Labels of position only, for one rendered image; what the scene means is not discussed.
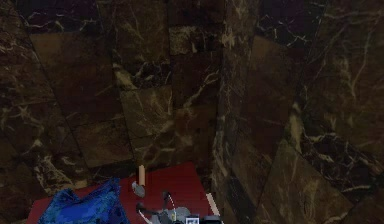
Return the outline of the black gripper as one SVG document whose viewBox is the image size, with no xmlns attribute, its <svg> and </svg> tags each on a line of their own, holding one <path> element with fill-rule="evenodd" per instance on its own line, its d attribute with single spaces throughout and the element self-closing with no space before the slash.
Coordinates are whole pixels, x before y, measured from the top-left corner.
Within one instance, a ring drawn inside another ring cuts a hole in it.
<svg viewBox="0 0 384 224">
<path fill-rule="evenodd" d="M 139 214 L 146 224 L 185 224 L 186 218 L 191 215 L 186 207 L 175 207 L 171 193 L 164 191 L 162 193 L 163 205 L 162 211 L 147 209 L 143 203 L 136 204 L 136 213 Z M 167 209 L 168 203 L 171 203 L 172 209 Z"/>
</svg>

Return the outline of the blue patterned cap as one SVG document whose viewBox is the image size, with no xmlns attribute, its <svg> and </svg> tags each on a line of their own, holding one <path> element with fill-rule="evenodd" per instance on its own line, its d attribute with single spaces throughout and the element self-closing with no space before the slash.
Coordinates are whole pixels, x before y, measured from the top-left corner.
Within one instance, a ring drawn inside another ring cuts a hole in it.
<svg viewBox="0 0 384 224">
<path fill-rule="evenodd" d="M 119 199 L 119 182 L 109 179 L 82 198 L 72 189 L 59 191 L 37 224 L 131 224 Z"/>
</svg>

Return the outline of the small grey object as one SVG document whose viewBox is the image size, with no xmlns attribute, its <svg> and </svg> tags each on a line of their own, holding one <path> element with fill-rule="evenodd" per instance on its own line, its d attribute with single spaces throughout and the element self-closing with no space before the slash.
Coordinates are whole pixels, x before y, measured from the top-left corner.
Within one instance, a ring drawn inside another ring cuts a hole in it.
<svg viewBox="0 0 384 224">
<path fill-rule="evenodd" d="M 137 195 L 140 198 L 145 197 L 145 188 L 143 185 L 139 185 L 136 181 L 132 183 L 132 190 L 135 195 Z"/>
</svg>

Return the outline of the red furniture with beige posts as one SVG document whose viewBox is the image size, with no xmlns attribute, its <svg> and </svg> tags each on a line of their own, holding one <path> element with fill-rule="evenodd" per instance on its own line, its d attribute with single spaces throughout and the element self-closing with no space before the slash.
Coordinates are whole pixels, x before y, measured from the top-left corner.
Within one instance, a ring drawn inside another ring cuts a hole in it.
<svg viewBox="0 0 384 224">
<path fill-rule="evenodd" d="M 200 217 L 214 214 L 192 162 L 147 172 L 144 198 L 133 193 L 135 179 L 132 176 L 120 180 L 120 201 L 131 224 L 146 224 L 136 213 L 136 204 L 142 202 L 149 210 L 160 210 L 164 191 L 171 194 L 176 207 L 187 207 Z"/>
</svg>

